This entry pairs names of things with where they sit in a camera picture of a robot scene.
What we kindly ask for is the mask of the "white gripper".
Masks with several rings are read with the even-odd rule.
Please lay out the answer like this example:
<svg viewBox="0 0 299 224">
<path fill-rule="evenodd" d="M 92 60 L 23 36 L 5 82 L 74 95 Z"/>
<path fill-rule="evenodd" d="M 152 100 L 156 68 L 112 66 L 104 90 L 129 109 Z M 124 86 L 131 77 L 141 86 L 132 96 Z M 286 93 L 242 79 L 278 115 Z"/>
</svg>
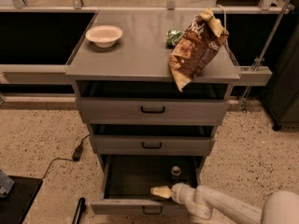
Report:
<svg viewBox="0 0 299 224">
<path fill-rule="evenodd" d="M 150 193 L 165 199 L 172 197 L 179 204 L 194 204 L 195 188 L 184 183 L 177 183 L 171 189 L 168 186 L 152 187 Z"/>
</svg>

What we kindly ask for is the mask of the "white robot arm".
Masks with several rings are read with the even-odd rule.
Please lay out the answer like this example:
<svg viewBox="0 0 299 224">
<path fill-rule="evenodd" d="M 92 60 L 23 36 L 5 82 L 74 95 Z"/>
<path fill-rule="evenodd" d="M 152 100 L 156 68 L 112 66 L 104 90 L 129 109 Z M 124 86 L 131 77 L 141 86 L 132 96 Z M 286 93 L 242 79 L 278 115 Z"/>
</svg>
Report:
<svg viewBox="0 0 299 224">
<path fill-rule="evenodd" d="M 207 186 L 196 189 L 184 183 L 153 187 L 150 193 L 171 198 L 193 216 L 210 220 L 214 209 L 236 224 L 299 224 L 299 195 L 290 191 L 272 194 L 260 209 Z"/>
</svg>

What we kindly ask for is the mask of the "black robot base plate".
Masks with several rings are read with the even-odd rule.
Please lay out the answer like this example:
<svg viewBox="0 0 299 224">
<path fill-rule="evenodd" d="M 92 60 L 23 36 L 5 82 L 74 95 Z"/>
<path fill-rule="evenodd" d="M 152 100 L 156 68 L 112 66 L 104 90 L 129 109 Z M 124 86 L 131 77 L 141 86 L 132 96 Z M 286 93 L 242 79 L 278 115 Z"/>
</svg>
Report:
<svg viewBox="0 0 299 224">
<path fill-rule="evenodd" d="M 40 178 L 13 176 L 15 182 L 6 198 L 0 199 L 0 224 L 22 224 L 43 181 Z"/>
</svg>

